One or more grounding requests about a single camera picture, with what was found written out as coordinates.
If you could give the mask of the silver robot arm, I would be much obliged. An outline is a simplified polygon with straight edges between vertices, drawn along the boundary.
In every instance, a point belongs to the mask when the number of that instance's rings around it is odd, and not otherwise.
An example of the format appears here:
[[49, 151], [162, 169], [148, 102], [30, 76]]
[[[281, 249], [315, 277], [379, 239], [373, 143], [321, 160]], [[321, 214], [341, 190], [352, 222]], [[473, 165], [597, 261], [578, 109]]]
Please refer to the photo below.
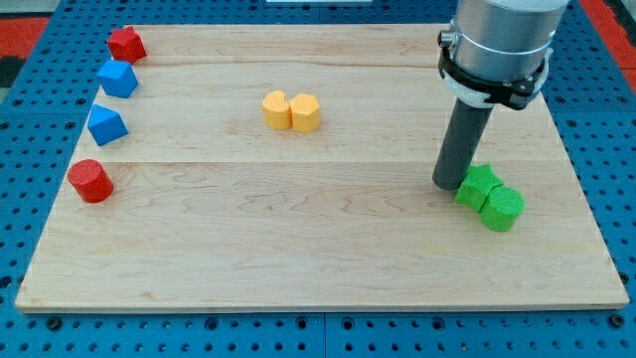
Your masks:
[[544, 61], [567, 5], [567, 0], [459, 0], [438, 45], [473, 77], [516, 82]]

